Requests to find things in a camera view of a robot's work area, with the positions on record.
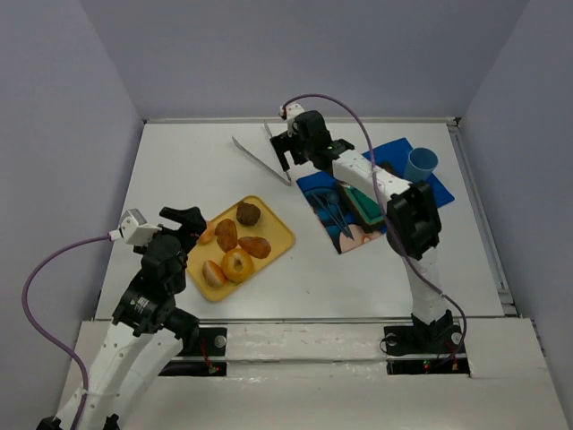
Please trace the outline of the metal tongs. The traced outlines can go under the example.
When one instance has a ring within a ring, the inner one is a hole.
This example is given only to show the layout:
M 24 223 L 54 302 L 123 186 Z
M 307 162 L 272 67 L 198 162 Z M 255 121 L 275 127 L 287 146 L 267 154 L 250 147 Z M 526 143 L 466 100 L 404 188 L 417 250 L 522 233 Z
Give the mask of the metal tongs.
M 261 168 L 265 173 L 287 187 L 292 186 L 293 179 L 289 171 L 285 171 L 282 168 L 278 156 L 271 146 L 270 138 L 273 136 L 273 131 L 267 119 L 261 121 L 260 129 L 260 139 L 255 141 L 255 143 L 244 145 L 234 135 L 231 135 L 231 142 L 248 160 Z

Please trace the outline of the dark brown bread roll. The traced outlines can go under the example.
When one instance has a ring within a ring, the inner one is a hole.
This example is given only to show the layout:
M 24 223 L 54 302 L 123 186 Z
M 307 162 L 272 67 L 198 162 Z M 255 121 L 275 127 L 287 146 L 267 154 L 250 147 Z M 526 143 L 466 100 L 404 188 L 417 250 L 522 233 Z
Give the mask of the dark brown bread roll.
M 236 207 L 236 220 L 243 226 L 251 227 L 261 218 L 260 208 L 252 203 L 239 202 Z

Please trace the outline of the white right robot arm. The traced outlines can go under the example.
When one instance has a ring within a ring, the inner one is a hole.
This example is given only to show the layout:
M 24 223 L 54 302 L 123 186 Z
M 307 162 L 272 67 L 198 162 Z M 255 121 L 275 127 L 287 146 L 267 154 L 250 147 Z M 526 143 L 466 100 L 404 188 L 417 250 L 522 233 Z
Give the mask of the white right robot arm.
M 411 354 L 448 354 L 462 349 L 466 326 L 457 325 L 452 310 L 459 305 L 439 285 L 437 246 L 441 222 L 432 187 L 411 183 L 363 156 L 343 139 L 332 139 L 323 116 L 293 103 L 280 109 L 286 130 L 270 143 L 283 170 L 310 162 L 341 184 L 349 185 L 380 207 L 386 237 L 400 256 L 412 296 L 412 322 L 386 331 L 387 351 L 395 357 Z

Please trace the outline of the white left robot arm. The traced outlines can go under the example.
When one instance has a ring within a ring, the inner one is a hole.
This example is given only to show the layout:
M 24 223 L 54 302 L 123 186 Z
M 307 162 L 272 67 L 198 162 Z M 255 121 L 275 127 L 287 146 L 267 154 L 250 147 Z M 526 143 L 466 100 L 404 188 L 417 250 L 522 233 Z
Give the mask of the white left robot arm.
M 177 229 L 150 224 L 128 210 L 106 234 L 139 254 L 140 269 L 121 295 L 106 337 L 90 366 L 79 363 L 81 384 L 40 429 L 122 429 L 163 368 L 199 337 L 199 320 L 177 307 L 186 287 L 188 254 L 207 227 L 197 207 L 165 207 L 160 217 Z

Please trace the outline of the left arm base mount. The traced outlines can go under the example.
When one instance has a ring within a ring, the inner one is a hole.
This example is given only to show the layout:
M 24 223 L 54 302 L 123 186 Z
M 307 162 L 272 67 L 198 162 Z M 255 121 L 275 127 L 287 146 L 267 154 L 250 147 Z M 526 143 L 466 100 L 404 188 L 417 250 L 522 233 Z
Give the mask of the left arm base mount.
M 172 359 L 159 373 L 175 377 L 224 377 L 227 375 L 227 328 L 200 327 L 198 339 Z

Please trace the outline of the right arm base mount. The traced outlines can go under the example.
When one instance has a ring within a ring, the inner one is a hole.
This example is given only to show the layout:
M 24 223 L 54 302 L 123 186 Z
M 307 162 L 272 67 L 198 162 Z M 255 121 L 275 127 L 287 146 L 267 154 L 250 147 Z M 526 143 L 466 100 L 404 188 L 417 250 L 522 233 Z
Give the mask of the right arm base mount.
M 465 374 L 470 375 L 461 328 L 454 325 L 426 346 L 416 343 L 412 325 L 384 328 L 379 344 L 387 358 L 388 375 Z

